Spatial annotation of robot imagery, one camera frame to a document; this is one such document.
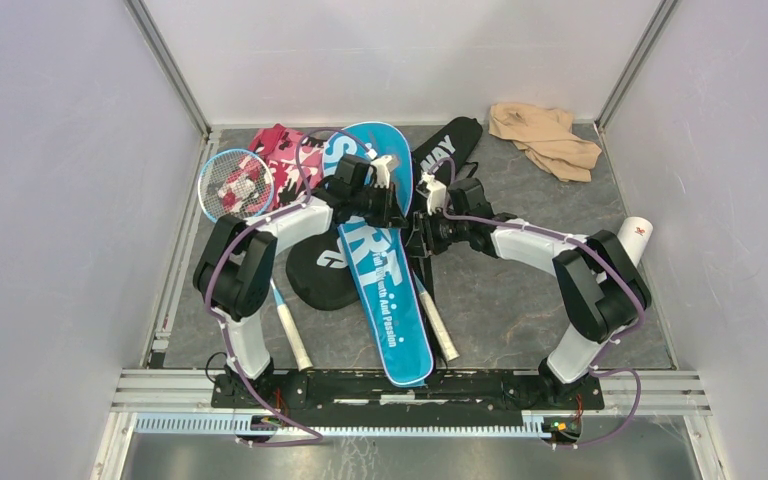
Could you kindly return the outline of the blue frame badminton racket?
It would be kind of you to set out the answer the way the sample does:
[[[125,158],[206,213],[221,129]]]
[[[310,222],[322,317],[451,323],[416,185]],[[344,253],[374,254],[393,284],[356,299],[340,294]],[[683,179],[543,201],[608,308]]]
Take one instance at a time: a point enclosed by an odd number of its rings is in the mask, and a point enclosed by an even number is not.
[[[247,379],[272,364],[260,309],[270,293],[277,238],[247,220],[265,217],[275,197],[275,177],[255,153],[230,149],[211,157],[198,179],[198,200],[214,222],[192,284],[226,341],[228,367]]]

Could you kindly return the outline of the white shuttlecock tube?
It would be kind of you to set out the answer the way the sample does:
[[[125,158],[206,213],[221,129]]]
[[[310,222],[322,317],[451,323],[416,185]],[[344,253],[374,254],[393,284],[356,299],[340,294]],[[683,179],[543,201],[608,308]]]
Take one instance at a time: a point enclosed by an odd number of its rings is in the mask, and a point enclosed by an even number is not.
[[[627,217],[621,224],[617,238],[631,262],[638,266],[653,232],[653,224],[638,216]]]

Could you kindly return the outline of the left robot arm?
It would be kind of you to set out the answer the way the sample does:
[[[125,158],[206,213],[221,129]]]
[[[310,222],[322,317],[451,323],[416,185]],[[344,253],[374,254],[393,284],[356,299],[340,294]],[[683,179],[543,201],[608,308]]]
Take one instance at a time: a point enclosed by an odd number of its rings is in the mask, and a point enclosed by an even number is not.
[[[270,292],[276,255],[352,217],[362,217],[379,228],[405,226],[391,180],[399,165],[393,154],[372,161],[346,154],[311,196],[269,211],[275,180],[259,156],[230,149],[208,161],[205,180],[223,184],[214,189],[220,199],[208,203],[216,222],[193,285],[219,322],[227,363],[240,376],[235,392],[248,406],[262,407],[274,394],[274,381],[264,374],[272,359],[265,346],[260,309]],[[228,195],[235,197],[230,206],[221,200]]]

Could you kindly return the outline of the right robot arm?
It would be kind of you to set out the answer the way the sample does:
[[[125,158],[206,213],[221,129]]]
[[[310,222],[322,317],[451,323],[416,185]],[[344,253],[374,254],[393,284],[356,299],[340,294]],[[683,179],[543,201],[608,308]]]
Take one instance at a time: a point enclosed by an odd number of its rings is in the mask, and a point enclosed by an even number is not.
[[[414,215],[408,252],[436,255],[455,243],[467,243],[490,257],[555,277],[570,325],[538,367],[537,392],[551,408],[566,406],[603,348],[635,326],[652,303],[638,269],[652,223],[628,217],[617,233],[574,235],[495,213],[476,178],[446,186],[425,174],[417,192],[425,206]]]

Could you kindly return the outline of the black Crossway racket cover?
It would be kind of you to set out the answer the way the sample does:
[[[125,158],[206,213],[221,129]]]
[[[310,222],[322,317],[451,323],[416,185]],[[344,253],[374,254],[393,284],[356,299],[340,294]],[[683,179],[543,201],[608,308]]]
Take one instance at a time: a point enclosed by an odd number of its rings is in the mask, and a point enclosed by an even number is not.
[[[435,171],[437,180],[448,185],[475,150],[483,127],[475,118],[457,117],[412,151],[414,176],[429,172],[439,160],[449,157]],[[290,249],[285,274],[293,292],[308,306],[320,311],[335,311],[359,300],[352,272],[345,258],[339,233],[332,229],[312,236]]]

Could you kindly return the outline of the blue Sport racket cover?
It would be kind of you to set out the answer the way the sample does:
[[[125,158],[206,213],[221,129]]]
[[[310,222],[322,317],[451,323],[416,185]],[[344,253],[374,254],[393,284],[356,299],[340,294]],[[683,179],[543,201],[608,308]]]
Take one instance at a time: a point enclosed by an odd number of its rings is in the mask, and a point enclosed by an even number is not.
[[[391,181],[402,213],[408,214],[415,188],[411,150],[402,132],[390,124],[361,122],[333,134],[323,157],[324,173],[333,175],[343,155],[364,157],[368,148],[398,160]],[[339,225],[337,232],[386,377],[398,388],[422,386],[434,368],[434,357],[402,245],[402,231],[375,228],[353,217]]]

